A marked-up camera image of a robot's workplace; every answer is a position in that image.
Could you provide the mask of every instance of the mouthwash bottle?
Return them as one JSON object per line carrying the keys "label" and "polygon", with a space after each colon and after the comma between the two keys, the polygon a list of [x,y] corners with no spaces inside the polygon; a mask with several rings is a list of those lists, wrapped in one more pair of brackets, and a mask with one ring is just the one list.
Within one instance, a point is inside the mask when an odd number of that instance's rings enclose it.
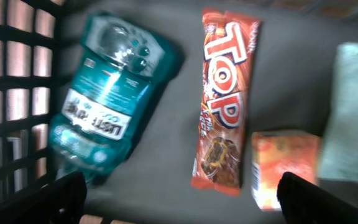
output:
{"label": "mouthwash bottle", "polygon": [[84,56],[62,110],[51,121],[49,145],[60,172],[81,170],[89,183],[131,153],[148,121],[148,105],[183,60],[168,40],[108,13],[90,16]]}

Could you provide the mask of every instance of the small orange package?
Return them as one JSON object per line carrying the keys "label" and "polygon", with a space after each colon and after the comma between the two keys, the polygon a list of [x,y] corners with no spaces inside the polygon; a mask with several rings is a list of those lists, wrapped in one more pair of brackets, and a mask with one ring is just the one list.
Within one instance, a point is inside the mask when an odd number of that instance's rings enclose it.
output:
{"label": "small orange package", "polygon": [[292,172],[317,185],[320,138],[304,131],[267,131],[252,134],[252,195],[261,210],[281,210],[277,185]]}
{"label": "small orange package", "polygon": [[192,186],[240,194],[246,103],[260,21],[203,11],[203,96]]}

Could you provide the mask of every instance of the black object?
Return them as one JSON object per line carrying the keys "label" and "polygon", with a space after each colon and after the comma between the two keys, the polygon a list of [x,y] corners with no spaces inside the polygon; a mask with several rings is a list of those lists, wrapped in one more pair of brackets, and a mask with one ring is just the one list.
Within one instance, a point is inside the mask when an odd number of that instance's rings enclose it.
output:
{"label": "black object", "polygon": [[86,184],[81,172],[73,172],[35,192],[0,205],[0,223],[79,223],[83,215]]}
{"label": "black object", "polygon": [[277,198],[288,224],[358,223],[358,209],[291,172],[283,174]]}

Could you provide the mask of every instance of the teal liquid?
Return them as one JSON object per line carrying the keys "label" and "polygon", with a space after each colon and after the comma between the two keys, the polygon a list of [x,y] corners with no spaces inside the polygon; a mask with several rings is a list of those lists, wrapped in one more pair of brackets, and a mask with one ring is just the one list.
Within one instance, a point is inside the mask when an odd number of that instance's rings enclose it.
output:
{"label": "teal liquid", "polygon": [[81,43],[85,54],[51,121],[49,145],[64,172],[81,170],[91,182],[129,156],[183,57],[169,41],[109,14],[90,17]]}

